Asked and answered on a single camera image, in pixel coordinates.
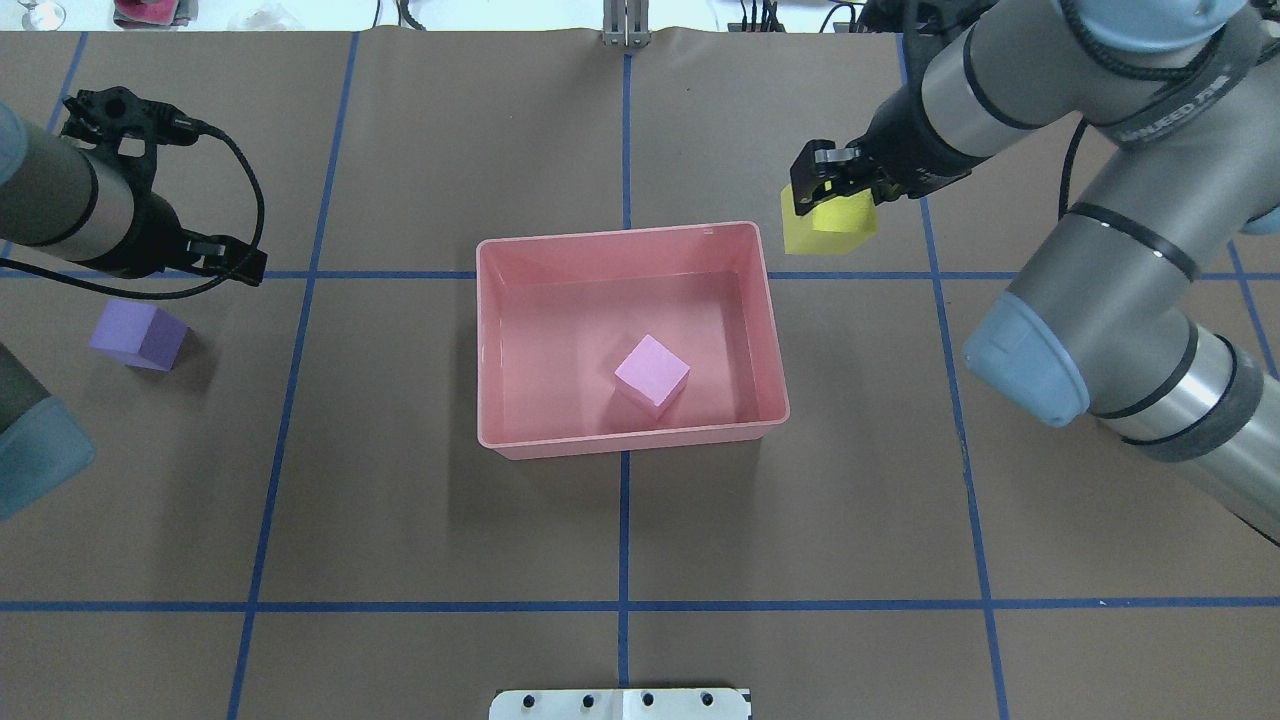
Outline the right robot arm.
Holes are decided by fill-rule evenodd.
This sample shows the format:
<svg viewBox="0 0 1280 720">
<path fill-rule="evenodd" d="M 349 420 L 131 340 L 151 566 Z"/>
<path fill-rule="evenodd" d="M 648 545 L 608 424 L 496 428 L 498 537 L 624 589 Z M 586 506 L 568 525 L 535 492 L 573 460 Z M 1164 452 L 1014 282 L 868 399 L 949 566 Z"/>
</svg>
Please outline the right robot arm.
<svg viewBox="0 0 1280 720">
<path fill-rule="evenodd" d="M 1238 234 L 1277 233 L 1271 1 L 892 1 L 905 86 L 865 133 L 808 142 L 782 206 L 923 199 L 1076 113 L 1106 167 L 968 338 L 972 373 L 1041 421 L 1091 414 L 1189 468 L 1277 541 L 1277 380 L 1179 301 Z"/>
</svg>

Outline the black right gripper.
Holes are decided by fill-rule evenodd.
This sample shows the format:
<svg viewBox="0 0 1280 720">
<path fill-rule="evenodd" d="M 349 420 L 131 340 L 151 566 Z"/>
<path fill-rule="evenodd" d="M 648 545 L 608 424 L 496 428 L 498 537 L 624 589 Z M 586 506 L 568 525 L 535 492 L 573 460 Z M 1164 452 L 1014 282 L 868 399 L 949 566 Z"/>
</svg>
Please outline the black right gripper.
<svg viewBox="0 0 1280 720">
<path fill-rule="evenodd" d="M 860 192 L 874 206 L 920 199 L 975 167 L 973 155 L 940 137 L 922 105 L 882 105 L 860 138 L 845 145 L 813 138 L 801 147 L 790 167 L 794 213 L 806 217 L 831 199 Z"/>
</svg>

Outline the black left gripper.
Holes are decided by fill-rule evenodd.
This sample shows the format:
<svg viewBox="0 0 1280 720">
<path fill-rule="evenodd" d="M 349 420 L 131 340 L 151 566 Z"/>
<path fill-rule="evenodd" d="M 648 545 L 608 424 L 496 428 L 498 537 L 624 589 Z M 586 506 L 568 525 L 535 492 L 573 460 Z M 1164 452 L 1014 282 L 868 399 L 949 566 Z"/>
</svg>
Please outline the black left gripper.
<svg viewBox="0 0 1280 720">
<path fill-rule="evenodd" d="M 257 245 L 228 234 L 186 232 L 172 205 L 155 192 L 134 197 L 129 229 L 95 259 L 96 272 L 122 279 L 173 269 L 250 287 L 261 284 L 266 265 L 268 254 Z"/>
</svg>

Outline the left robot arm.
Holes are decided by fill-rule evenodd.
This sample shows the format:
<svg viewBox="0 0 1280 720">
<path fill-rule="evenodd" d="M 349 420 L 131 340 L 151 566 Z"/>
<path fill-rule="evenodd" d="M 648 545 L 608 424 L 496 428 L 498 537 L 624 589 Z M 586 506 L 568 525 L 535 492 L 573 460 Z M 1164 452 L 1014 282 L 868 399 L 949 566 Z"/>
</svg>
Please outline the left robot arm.
<svg viewBox="0 0 1280 720">
<path fill-rule="evenodd" d="M 257 286 L 268 254 L 262 186 L 241 146 L 221 128 L 125 87 L 63 99 L 56 135 L 3 108 L 3 240 L 119 281 L 164 270 L 197 275 L 186 290 L 142 292 L 10 258 L 3 268 L 128 301 L 189 299 L 227 282 Z M 224 143 L 253 195 L 248 240 L 188 229 L 154 188 L 163 146 L 204 137 Z M 83 471 L 96 448 L 70 409 L 9 348 L 3 350 L 3 518 L 10 519 Z"/>
</svg>

